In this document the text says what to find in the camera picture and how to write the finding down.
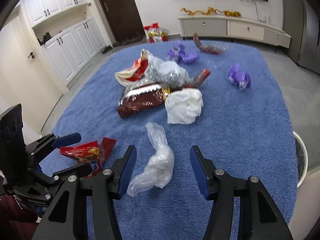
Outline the red chip bag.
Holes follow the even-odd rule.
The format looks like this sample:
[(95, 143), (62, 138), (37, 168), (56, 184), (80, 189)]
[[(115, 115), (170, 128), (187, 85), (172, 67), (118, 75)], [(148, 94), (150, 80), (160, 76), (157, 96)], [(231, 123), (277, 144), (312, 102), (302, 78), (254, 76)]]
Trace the red chip bag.
[(103, 137), (101, 143), (97, 141), (87, 142), (73, 147), (60, 148), (60, 154), (78, 163), (87, 163), (91, 166), (92, 172), (88, 177), (97, 175), (103, 168), (103, 163), (110, 156), (116, 139)]

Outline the clear plastic bag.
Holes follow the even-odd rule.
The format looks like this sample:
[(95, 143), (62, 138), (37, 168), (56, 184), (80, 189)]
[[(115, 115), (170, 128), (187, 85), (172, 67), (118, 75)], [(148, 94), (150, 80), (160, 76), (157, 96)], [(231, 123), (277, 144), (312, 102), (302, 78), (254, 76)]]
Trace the clear plastic bag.
[(131, 197), (153, 187), (164, 188), (173, 175), (175, 156), (168, 145), (164, 128), (155, 122), (148, 122), (146, 130), (155, 154), (150, 157), (144, 171), (131, 179), (127, 188), (127, 194)]

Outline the dark brown snack wrapper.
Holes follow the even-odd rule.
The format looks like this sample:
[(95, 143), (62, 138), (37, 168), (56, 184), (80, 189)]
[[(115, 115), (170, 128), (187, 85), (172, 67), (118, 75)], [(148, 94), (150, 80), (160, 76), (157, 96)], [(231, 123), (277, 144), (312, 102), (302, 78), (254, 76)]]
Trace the dark brown snack wrapper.
[(166, 84), (154, 83), (129, 89), (121, 96), (117, 113), (122, 119), (138, 112), (160, 106), (171, 94), (172, 89)]

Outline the white tissue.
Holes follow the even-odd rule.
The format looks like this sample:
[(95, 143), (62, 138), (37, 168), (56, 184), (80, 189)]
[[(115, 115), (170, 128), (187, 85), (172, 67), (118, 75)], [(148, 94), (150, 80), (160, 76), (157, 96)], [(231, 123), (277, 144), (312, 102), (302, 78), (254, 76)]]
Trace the white tissue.
[(189, 125), (201, 115), (202, 93), (196, 88), (184, 88), (171, 93), (165, 100), (168, 124)]

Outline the white red paper bag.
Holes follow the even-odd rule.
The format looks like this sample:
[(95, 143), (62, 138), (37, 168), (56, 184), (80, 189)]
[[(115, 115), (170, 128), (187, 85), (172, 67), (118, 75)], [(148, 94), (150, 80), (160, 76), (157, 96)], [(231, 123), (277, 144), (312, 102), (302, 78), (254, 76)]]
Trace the white red paper bag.
[(122, 86), (127, 87), (143, 78), (145, 72), (148, 70), (149, 67), (149, 55), (150, 52), (148, 50), (142, 49), (140, 58), (137, 59), (130, 68), (116, 72), (114, 74), (116, 80)]

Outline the white printed plastic bag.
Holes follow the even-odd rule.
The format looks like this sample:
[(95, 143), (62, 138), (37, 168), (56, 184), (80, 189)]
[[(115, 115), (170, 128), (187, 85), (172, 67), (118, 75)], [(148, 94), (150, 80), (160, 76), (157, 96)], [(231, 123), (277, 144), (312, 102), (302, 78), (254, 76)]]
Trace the white printed plastic bag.
[(147, 59), (148, 67), (142, 78), (127, 85), (126, 92), (152, 83), (164, 83), (173, 87), (181, 87), (191, 81), (188, 72), (175, 61), (163, 61), (151, 53), (148, 53)]

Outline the red transparent wrapper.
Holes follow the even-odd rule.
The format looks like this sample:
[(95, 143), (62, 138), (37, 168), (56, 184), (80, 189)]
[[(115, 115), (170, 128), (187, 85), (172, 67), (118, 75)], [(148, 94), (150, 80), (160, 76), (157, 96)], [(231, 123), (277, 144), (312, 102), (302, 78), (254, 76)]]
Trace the red transparent wrapper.
[(199, 88), (208, 76), (210, 76), (210, 70), (204, 69), (195, 77), (193, 77), (188, 83), (185, 83), (183, 88)]

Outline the purple wrapper pair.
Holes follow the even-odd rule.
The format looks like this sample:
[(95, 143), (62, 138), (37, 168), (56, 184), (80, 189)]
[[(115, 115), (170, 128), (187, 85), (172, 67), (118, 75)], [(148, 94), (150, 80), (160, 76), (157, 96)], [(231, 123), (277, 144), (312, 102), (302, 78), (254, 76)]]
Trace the purple wrapper pair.
[(185, 52), (185, 45), (180, 41), (176, 41), (175, 44), (167, 52), (167, 61), (174, 61), (182, 64), (192, 64), (199, 59), (197, 53)]

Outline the red clear plastic wrapper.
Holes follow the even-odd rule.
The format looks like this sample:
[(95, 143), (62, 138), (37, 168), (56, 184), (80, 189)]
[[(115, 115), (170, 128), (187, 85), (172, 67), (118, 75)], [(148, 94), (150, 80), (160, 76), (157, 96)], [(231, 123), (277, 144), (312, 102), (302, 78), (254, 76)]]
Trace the red clear plastic wrapper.
[(195, 46), (204, 53), (218, 55), (227, 51), (227, 47), (222, 47), (218, 44), (204, 44), (200, 41), (199, 36), (197, 33), (193, 34), (193, 42)]

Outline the white trash bin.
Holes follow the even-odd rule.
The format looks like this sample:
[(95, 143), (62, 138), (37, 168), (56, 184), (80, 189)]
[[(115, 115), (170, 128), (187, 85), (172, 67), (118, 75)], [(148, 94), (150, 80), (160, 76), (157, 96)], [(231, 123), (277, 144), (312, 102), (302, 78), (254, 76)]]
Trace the white trash bin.
[(298, 169), (297, 187), (300, 187), (304, 179), (306, 178), (309, 159), (308, 159), (308, 152), (302, 138), (295, 131), (293, 131), (293, 136), (295, 138), (297, 169)]

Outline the cream interior door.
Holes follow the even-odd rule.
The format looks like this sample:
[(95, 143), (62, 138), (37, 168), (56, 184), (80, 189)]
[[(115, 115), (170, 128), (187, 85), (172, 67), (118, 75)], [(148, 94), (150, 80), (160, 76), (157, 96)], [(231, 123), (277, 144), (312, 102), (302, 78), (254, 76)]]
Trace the cream interior door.
[(12, 14), (1, 29), (1, 112), (22, 105), (23, 136), (30, 143), (42, 137), (61, 96), (29, 46), (19, 14)]

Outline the black bag on shelf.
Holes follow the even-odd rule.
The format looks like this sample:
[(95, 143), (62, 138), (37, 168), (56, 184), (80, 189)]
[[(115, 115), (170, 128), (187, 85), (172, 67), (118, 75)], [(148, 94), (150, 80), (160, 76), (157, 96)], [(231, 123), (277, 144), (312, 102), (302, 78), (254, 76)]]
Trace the black bag on shelf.
[(37, 38), (39, 44), (42, 46), (42, 45), (45, 45), (46, 42), (48, 42), (50, 39), (52, 38), (52, 36), (50, 35), (49, 32), (46, 32), (44, 35), (43, 35), (43, 39), (40, 40), (39, 38)]

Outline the black slipper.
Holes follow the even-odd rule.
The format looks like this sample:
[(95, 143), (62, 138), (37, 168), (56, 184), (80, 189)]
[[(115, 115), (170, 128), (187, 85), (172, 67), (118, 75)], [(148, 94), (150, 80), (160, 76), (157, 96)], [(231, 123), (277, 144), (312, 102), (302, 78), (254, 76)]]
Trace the black slipper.
[(113, 49), (112, 46), (106, 46), (103, 50), (102, 50), (102, 54), (106, 54), (108, 53), (109, 51), (111, 51)]

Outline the blue fluffy rug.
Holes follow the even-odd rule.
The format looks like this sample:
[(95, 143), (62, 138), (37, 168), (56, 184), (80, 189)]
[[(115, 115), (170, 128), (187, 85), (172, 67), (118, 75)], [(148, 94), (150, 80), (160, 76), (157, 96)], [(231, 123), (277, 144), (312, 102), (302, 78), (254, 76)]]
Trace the blue fluffy rug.
[[(199, 191), (190, 163), (190, 149), (199, 146), (203, 156), (231, 176), (257, 176), (289, 222), (297, 196), (295, 140), (281, 90), (259, 50), (223, 43), (219, 55), (200, 54), (185, 69), (195, 76), (203, 69), (210, 76), (200, 87), (201, 115), (189, 125), (170, 125), (164, 106), (122, 119), (117, 104), (123, 87), (115, 72), (131, 67), (142, 49), (160, 59), (172, 42), (140, 44), (114, 53), (84, 84), (52, 129), (55, 135), (78, 132), (83, 142), (116, 139), (105, 166), (121, 158), (129, 145), (137, 149), (134, 175), (143, 172), (155, 150), (146, 132), (148, 122), (161, 125), (175, 155), (170, 183), (135, 197), (125, 195), (114, 206), (123, 239), (202, 239), (212, 203)], [(251, 77), (251, 87), (240, 90), (228, 81), (239, 64)]]

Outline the door mat with shoes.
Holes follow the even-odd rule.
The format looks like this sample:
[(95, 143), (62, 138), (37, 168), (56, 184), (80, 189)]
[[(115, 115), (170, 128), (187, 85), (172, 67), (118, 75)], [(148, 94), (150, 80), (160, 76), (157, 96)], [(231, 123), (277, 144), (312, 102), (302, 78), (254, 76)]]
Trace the door mat with shoes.
[(145, 42), (146, 41), (146, 37), (142, 36), (142, 35), (138, 35), (136, 37), (132, 37), (132, 38), (127, 38), (123, 41), (118, 41), (118, 42), (114, 42), (112, 44), (113, 48), (119, 47), (119, 46), (127, 46), (127, 45), (132, 45), (135, 43), (139, 43), (139, 42)]

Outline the red and white gift bag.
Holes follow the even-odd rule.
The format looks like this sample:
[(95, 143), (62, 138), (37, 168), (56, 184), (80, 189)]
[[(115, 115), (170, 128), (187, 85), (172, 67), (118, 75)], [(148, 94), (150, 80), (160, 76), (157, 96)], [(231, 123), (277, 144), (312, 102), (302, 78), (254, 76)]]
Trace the red and white gift bag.
[(144, 26), (149, 43), (160, 43), (168, 41), (169, 31), (165, 28), (159, 27), (158, 23), (152, 23)]

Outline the dark brown entrance door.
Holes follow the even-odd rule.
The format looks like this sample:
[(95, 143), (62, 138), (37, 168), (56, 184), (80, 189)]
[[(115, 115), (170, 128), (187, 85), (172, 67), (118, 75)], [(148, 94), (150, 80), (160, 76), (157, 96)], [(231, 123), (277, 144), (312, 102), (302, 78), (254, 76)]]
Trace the dark brown entrance door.
[(135, 0), (99, 0), (117, 42), (145, 37)]

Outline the white TV cabinet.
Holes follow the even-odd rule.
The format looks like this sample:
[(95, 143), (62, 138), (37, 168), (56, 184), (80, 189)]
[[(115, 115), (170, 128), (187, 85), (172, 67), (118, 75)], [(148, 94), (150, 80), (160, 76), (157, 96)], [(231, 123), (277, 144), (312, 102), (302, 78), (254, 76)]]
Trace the white TV cabinet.
[(182, 16), (179, 19), (181, 37), (194, 33), (199, 37), (233, 38), (283, 47), (288, 49), (291, 36), (271, 24), (247, 18), (227, 16)]

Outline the golden tiger figurine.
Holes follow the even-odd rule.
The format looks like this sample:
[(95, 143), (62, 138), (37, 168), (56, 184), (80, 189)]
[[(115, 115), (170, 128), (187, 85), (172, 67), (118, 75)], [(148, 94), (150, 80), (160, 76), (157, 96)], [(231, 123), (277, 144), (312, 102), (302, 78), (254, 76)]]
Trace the golden tiger figurine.
[(221, 10), (218, 10), (218, 9), (216, 9), (215, 11), (219, 12), (220, 14), (224, 14), (227, 17), (237, 17), (237, 18), (241, 18), (242, 17), (241, 13), (238, 12), (238, 11), (229, 11), (229, 10), (221, 11)]

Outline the golden dragon figurine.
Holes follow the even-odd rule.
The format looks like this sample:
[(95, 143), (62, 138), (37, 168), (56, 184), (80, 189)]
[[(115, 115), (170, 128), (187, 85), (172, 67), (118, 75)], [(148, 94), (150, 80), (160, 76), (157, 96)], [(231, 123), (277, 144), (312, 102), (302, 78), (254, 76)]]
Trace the golden dragon figurine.
[(189, 9), (187, 9), (185, 7), (182, 7), (180, 9), (180, 12), (184, 12), (189, 16), (195, 16), (197, 14), (204, 15), (204, 16), (210, 16), (210, 15), (217, 14), (220, 11), (215, 9), (215, 8), (213, 8), (213, 7), (208, 7), (206, 11), (202, 11), (202, 10), (194, 10), (194, 11), (192, 11), (192, 10), (189, 10)]

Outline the grey double-door refrigerator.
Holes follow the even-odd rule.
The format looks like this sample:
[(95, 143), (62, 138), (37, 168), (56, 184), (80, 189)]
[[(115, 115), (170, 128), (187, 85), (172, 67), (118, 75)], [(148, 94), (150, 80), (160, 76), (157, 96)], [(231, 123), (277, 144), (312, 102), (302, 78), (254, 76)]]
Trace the grey double-door refrigerator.
[(291, 36), (289, 57), (319, 74), (319, 18), (306, 0), (283, 0), (283, 29)]

